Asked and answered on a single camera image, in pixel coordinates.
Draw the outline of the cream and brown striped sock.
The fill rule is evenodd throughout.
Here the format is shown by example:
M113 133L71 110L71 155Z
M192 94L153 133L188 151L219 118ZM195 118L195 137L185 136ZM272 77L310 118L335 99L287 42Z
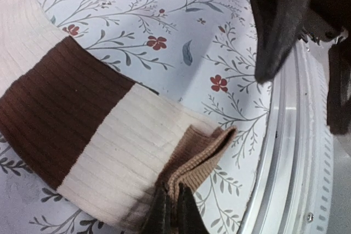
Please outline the cream and brown striped sock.
M236 128L158 95L84 50L37 0L1 0L1 134L24 162L94 218L141 233L156 188L194 192Z

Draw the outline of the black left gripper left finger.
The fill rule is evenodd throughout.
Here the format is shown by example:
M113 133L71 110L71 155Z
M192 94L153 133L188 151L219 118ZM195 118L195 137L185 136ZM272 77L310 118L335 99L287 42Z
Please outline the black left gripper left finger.
M171 233L171 200L168 193L168 185L165 182L162 182L156 188L154 199L143 223L141 233Z

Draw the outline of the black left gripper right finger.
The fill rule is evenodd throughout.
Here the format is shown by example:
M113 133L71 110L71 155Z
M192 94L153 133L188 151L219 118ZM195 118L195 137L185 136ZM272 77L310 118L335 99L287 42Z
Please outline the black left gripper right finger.
M178 232L180 234L209 234L197 208L190 187L180 183L177 201Z

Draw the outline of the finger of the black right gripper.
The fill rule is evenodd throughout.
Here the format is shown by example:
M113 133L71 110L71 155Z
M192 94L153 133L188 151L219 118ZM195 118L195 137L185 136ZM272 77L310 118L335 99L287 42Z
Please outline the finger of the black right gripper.
M329 49L327 125L333 135L350 130L350 49L340 45Z

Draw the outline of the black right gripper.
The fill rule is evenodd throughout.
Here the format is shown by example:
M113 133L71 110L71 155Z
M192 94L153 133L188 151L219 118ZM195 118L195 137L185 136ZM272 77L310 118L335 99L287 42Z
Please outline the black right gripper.
M321 44L350 36L350 0L250 0L257 30L254 77L275 78L297 38Z

